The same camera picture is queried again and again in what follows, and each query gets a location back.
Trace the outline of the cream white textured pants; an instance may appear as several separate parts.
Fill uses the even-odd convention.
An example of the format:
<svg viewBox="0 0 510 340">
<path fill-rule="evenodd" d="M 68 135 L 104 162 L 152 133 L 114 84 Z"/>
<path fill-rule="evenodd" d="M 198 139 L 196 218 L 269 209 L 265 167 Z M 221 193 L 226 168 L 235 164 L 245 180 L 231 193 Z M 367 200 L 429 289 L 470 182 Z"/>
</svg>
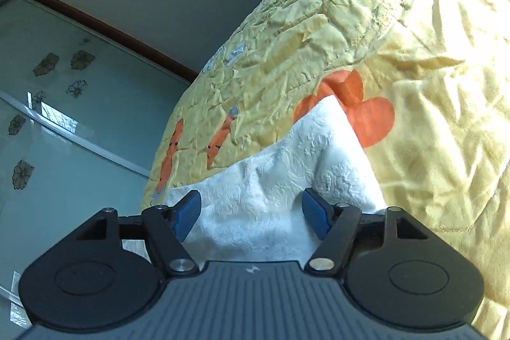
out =
<svg viewBox="0 0 510 340">
<path fill-rule="evenodd" d="M 147 192 L 141 206 L 172 206 L 197 190 L 202 209 L 184 247 L 200 265 L 305 263 L 319 244 L 302 214 L 302 192 L 309 187 L 332 205 L 346 202 L 365 213 L 386 208 L 368 157 L 333 96 L 256 155 L 201 182 Z"/>
</svg>

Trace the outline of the glass wardrobe sliding door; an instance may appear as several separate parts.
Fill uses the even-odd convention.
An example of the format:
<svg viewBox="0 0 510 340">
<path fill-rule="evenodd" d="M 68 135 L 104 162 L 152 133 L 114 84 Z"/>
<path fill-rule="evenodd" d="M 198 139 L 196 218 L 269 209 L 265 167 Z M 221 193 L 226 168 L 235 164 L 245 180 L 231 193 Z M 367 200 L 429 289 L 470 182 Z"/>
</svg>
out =
<svg viewBox="0 0 510 340">
<path fill-rule="evenodd" d="M 24 269 L 100 209 L 137 214 L 187 81 L 32 0 L 1 1 L 1 336 Z"/>
</svg>

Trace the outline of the yellow quilt with orange prints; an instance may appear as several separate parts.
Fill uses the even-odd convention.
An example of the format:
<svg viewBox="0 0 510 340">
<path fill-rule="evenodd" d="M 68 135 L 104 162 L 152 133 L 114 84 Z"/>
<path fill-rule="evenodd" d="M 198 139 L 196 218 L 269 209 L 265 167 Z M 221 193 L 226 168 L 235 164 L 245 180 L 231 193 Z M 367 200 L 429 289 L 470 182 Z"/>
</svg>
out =
<svg viewBox="0 0 510 340">
<path fill-rule="evenodd" d="M 482 272 L 509 336 L 509 0 L 263 0 L 173 110 L 142 206 L 267 148 L 335 96 L 386 201 Z"/>
</svg>

